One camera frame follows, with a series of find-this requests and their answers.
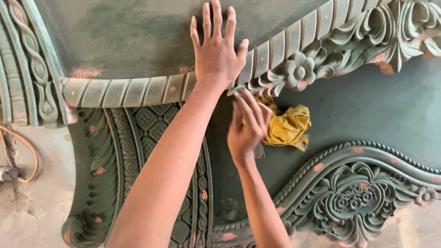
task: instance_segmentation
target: right hand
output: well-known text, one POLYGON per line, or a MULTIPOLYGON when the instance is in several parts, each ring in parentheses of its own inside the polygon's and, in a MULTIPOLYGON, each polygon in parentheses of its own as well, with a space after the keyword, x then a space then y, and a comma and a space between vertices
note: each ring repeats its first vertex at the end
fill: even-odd
POLYGON ((227 142, 234 163, 241 166, 246 159, 254 159, 253 149, 267 135, 273 112, 256 102, 246 89, 235 92, 235 96, 237 101, 233 101, 233 119, 227 142))

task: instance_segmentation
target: finger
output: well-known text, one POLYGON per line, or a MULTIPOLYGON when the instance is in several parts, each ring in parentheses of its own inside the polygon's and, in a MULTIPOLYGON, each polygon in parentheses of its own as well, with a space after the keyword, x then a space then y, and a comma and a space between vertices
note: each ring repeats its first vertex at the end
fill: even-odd
POLYGON ((237 48, 237 57, 243 62, 243 65, 245 66, 245 58, 247 56, 247 52, 248 52, 248 44, 249 41, 248 39, 244 39, 240 44, 239 47, 237 48))
POLYGON ((245 100, 245 102, 248 104, 248 106, 253 111, 254 117, 256 118, 257 124, 264 128, 265 127, 265 121, 263 120, 263 112, 262 109, 257 104, 254 97, 250 94, 250 92, 247 89, 243 89, 240 92, 242 98, 245 100))
POLYGON ((225 30, 225 38, 234 43, 234 31, 236 30, 236 11, 233 7, 228 7, 227 29, 225 30))
POLYGON ((253 110, 245 102, 242 96, 237 97, 237 105, 240 108, 241 114, 245 119, 245 127, 250 127, 254 132, 261 130, 260 126, 257 124, 256 117, 254 116, 253 110))
POLYGON ((213 36, 222 37, 222 13, 219 0, 211 0, 213 6, 213 36))
POLYGON ((196 18, 193 16, 191 18, 191 24, 190 24, 190 36, 191 39, 193 40, 193 46, 194 46, 194 50, 196 51, 196 49, 198 49, 201 45, 199 44, 199 36, 198 36, 198 30, 197 30, 197 22, 196 22, 196 18))
POLYGON ((211 19, 210 19, 210 6, 208 3, 204 3, 202 7, 204 16, 204 44, 211 39, 211 19))
POLYGON ((233 101, 233 118, 231 120, 231 128, 234 128, 235 130, 239 130, 242 126, 242 114, 237 106, 237 101, 233 101))
POLYGON ((265 120, 265 126, 268 128, 269 123, 271 122, 271 119, 273 118, 273 111, 268 108, 265 104, 258 102, 257 104, 259 104, 260 109, 263 112, 263 118, 265 120))

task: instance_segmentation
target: carved rope border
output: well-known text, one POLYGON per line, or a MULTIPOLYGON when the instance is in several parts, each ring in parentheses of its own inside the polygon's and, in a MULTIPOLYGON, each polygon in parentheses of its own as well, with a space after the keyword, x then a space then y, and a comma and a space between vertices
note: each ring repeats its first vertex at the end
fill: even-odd
MULTIPOLYGON (((247 64, 229 88, 273 70, 297 51, 363 11, 390 0, 329 0, 247 54, 247 64)), ((194 72, 143 79, 61 78, 66 103, 74 107, 136 107, 184 101, 196 83, 194 72)))

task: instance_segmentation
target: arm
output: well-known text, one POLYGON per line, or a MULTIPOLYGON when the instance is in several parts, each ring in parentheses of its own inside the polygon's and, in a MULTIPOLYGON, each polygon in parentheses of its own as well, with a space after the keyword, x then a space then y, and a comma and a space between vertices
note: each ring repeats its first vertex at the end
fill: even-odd
POLYGON ((236 94, 228 147, 239 172, 251 229, 259 248, 290 248, 291 242, 260 176, 252 149, 265 137, 273 112, 244 90, 236 94))
POLYGON ((221 7, 213 0, 214 34, 208 3, 203 6, 205 42, 199 44, 196 20, 191 37, 198 79, 191 96, 177 113, 136 179, 115 222, 108 248, 167 247, 173 224, 187 192, 202 139, 214 107, 227 85, 245 65, 248 40, 233 48, 235 13, 228 9, 222 37, 221 7))

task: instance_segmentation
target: concrete floor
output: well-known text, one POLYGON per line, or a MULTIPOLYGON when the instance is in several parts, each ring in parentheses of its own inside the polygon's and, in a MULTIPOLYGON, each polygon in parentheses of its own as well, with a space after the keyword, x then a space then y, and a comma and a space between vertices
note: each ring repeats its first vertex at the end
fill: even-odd
MULTIPOLYGON (((40 155, 41 170, 29 183, 0 184, 1 248, 65 248, 60 229, 66 220, 75 187, 75 163, 67 128, 19 127, 40 155)), ((13 154, 26 175, 32 173, 34 157, 20 141, 13 154)), ((0 147, 0 165, 7 165, 0 147)), ((391 218, 383 233, 368 248, 438 248, 441 202, 421 208, 410 205, 391 218)), ((325 237, 296 233, 294 248, 338 248, 325 237)))

